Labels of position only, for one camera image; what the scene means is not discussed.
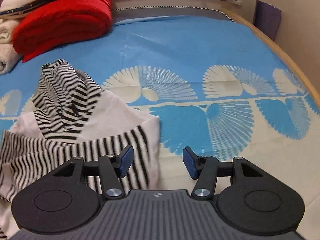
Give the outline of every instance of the logo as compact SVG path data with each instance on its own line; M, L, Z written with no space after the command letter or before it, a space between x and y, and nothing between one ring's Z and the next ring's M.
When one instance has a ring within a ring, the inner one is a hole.
M160 192L154 193L153 195L154 195L156 198L160 198L160 197L163 196L163 194L160 193Z

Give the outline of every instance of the gray ribbed plate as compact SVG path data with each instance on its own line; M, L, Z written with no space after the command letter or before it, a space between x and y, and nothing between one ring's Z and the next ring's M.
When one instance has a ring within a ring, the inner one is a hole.
M55 236L19 231L12 240L301 240L290 232L251 236L227 225L208 201L186 190L132 190L122 200L108 201L97 217L74 231Z

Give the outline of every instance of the black and white striped fabric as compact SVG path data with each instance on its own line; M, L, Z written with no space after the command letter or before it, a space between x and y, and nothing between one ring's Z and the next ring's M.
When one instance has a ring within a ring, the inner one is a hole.
M1 197L12 202L19 191L73 157L81 156L85 161L96 161L107 154L118 155L129 144L135 149L134 161L127 176L120 182L126 192L129 189L147 189L149 175L145 166L148 163L148 142L140 126L118 136L77 144L31 138L4 130L1 147L3 159L0 160L5 163L0 170ZM101 194L98 177L87 178L87 185Z
M65 60L42 66L33 96L36 121L46 139L74 143L103 90Z

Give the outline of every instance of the purple folder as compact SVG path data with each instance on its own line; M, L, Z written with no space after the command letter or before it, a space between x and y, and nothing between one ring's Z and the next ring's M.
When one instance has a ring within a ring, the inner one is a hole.
M257 0L253 25L273 41L281 22L281 10L271 4Z

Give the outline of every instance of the blue gripper pad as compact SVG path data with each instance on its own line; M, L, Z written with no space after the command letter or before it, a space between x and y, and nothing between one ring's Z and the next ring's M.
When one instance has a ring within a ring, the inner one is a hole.
M121 176L119 178L124 178L127 173L128 170L133 162L133 158L134 158L134 151L133 151L133 147L129 146L126 147L122 150L122 152L118 155L118 157L121 159L121 165L118 168Z
M189 147L184 147L182 152L183 163L192 179L198 179L199 172L196 168L196 159L199 158Z

